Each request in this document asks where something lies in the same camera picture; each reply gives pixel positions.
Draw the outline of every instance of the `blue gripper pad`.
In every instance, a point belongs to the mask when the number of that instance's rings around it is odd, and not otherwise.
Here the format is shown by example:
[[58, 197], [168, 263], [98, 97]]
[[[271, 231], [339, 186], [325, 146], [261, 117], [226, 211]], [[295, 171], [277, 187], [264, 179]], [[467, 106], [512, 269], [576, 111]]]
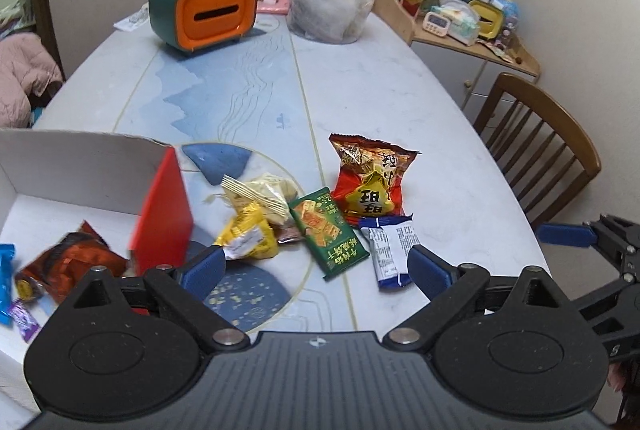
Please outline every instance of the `blue gripper pad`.
[[548, 245], [589, 248], [598, 242], [598, 236], [588, 226], [545, 223], [536, 230], [536, 237]]
[[225, 252], [219, 246], [205, 248], [176, 270], [175, 280], [195, 298], [204, 302], [225, 276]]
[[458, 269], [424, 246], [415, 245], [407, 257], [409, 277], [420, 291], [433, 300], [458, 279]]

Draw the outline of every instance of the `chair backrest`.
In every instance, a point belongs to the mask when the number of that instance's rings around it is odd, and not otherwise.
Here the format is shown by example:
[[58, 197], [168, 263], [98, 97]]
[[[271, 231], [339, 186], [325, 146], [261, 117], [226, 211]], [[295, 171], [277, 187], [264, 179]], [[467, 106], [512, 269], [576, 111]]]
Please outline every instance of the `chair backrest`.
[[407, 44], [414, 39], [414, 20], [398, 0], [375, 0], [373, 13], [384, 20]]
[[[498, 105], [505, 104], [500, 102], [504, 94], [511, 95], [515, 101], [500, 119], [495, 131], [491, 133], [487, 129], [483, 136]], [[551, 200], [549, 193], [554, 188], [564, 188], [535, 219], [530, 220], [534, 229], [564, 208], [602, 168], [593, 143], [578, 122], [542, 89], [516, 75], [498, 75], [474, 128], [486, 139], [487, 148], [514, 190], [525, 214], [529, 214], [536, 206], [540, 209], [539, 204], [545, 198], [545, 203]], [[518, 138], [523, 138], [519, 144], [516, 143]], [[536, 139], [542, 142], [537, 145]], [[576, 175], [574, 167], [572, 174], [575, 177], [563, 187], [562, 180], [575, 163], [581, 169]], [[552, 168], [552, 176], [543, 180]], [[523, 181], [529, 174], [533, 175]]]

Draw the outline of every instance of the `box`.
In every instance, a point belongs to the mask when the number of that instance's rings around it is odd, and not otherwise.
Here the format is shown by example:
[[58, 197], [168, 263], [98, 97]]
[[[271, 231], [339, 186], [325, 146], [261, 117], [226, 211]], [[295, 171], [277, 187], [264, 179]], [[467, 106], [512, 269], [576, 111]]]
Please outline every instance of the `box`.
[[[183, 263], [193, 218], [175, 149], [120, 134], [0, 129], [0, 242], [15, 245], [14, 271], [83, 220], [138, 274]], [[40, 306], [30, 311], [46, 322]], [[15, 325], [0, 325], [0, 385], [23, 405], [27, 347]]]

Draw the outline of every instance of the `pink jacket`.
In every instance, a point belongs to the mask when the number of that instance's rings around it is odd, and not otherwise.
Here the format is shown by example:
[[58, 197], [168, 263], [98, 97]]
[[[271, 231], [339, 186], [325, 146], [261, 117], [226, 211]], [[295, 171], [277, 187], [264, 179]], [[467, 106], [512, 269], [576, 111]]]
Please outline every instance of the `pink jacket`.
[[62, 82], [62, 73], [39, 36], [15, 33], [0, 41], [0, 127], [27, 127], [28, 96], [42, 96], [52, 82]]

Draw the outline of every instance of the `blue snack package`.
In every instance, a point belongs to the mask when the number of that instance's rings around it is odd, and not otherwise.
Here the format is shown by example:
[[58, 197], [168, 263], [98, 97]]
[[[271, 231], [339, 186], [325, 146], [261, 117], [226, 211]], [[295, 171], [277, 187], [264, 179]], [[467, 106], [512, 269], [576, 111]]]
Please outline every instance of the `blue snack package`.
[[380, 289], [398, 289], [412, 283], [407, 255], [414, 245], [420, 244], [412, 217], [363, 217], [358, 222], [360, 231], [369, 241]]
[[11, 325], [9, 316], [11, 307], [11, 277], [13, 269], [11, 261], [14, 259], [14, 245], [0, 245], [0, 323]]

